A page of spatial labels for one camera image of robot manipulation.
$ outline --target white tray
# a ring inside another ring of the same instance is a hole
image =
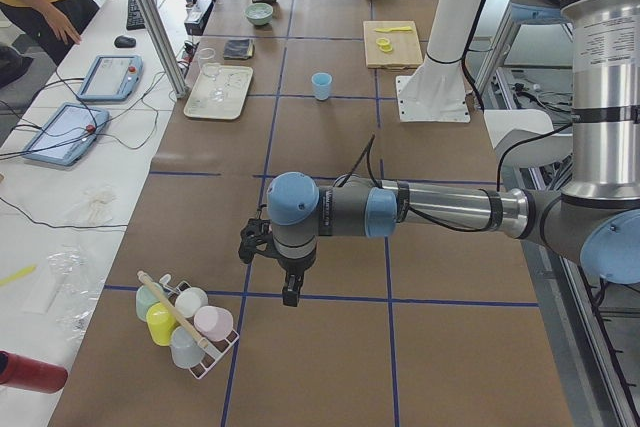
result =
[[[237,119],[242,113],[252,76],[251,67],[236,65],[222,65],[215,80],[202,74],[198,75],[184,106],[184,115],[194,119]],[[211,91],[217,87],[221,87],[227,94],[221,102],[209,97]]]

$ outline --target wooden cutting board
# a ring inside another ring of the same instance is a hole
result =
[[[376,32],[377,28],[410,26],[408,32]],[[393,50],[383,52],[376,44],[380,37],[391,41]],[[409,69],[422,64],[422,49],[412,20],[367,20],[364,22],[364,54],[370,69]]]

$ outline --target black pants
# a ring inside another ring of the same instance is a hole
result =
[[[78,33],[84,31],[99,9],[93,0],[59,0],[53,5],[69,18]],[[67,39],[68,43],[65,45],[64,42],[56,39],[42,14],[30,7],[13,7],[0,2],[0,10],[7,19],[35,40],[56,65],[62,62],[73,46],[71,40]]]

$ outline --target yellow cup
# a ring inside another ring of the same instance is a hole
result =
[[[171,334],[178,327],[178,321],[160,302],[153,304],[147,311],[147,326],[151,338],[157,345],[171,345]]]

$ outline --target device screen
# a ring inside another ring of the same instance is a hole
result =
[[[120,92],[131,58],[104,57],[96,65],[83,95],[114,96]]]
[[[85,129],[87,125],[95,123],[94,117],[97,114],[98,111],[94,110],[92,116],[89,109],[67,105],[40,134],[40,138],[29,147],[29,150],[63,160],[75,147],[76,142],[81,142],[86,137]]]

